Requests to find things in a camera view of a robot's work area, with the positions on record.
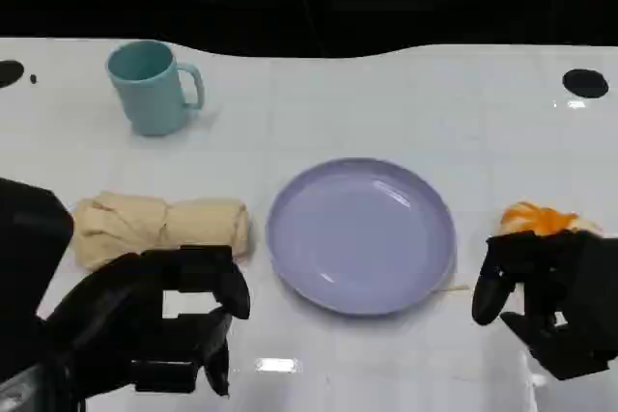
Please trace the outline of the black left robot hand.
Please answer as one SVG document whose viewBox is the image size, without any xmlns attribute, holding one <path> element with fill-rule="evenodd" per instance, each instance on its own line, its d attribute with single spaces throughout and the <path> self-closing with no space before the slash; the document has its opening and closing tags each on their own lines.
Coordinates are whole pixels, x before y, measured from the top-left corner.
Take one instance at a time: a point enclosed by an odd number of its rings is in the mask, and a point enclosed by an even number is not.
<svg viewBox="0 0 618 412">
<path fill-rule="evenodd" d="M 248 286 L 228 246 L 125 254 L 70 291 L 45 327 L 77 401 L 131 385 L 189 394 L 203 371 L 229 394 L 227 334 L 250 315 Z"/>
</svg>

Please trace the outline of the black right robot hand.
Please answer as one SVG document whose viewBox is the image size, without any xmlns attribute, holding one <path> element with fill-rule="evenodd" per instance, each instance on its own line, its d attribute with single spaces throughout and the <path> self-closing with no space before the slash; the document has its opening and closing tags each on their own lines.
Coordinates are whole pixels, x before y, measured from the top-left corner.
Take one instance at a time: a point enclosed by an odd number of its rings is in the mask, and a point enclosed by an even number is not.
<svg viewBox="0 0 618 412">
<path fill-rule="evenodd" d="M 496 235 L 474 289 L 480 325 L 500 318 L 558 380 L 617 357 L 617 241 L 588 231 Z"/>
</svg>

